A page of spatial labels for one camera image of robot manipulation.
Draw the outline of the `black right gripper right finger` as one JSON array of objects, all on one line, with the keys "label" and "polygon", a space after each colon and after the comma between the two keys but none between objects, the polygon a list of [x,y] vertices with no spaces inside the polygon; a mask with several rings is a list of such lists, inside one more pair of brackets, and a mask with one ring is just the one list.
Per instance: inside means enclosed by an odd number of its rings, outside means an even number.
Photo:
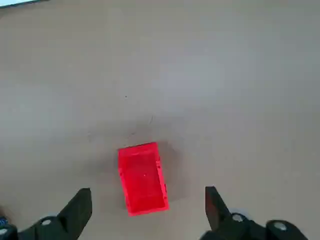
[{"label": "black right gripper right finger", "polygon": [[202,240],[307,240],[286,220],[269,220],[261,226],[241,213],[230,212],[214,186],[205,187],[205,213],[211,230]]}]

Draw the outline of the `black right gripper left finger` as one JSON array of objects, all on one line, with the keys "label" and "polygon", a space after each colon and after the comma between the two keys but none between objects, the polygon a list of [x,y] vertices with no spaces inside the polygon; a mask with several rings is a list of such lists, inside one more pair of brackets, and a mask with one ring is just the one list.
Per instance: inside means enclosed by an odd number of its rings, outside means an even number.
[{"label": "black right gripper left finger", "polygon": [[54,216],[46,216],[29,228],[18,231],[12,224],[0,227],[2,240],[77,240],[92,216],[92,192],[80,189]]}]

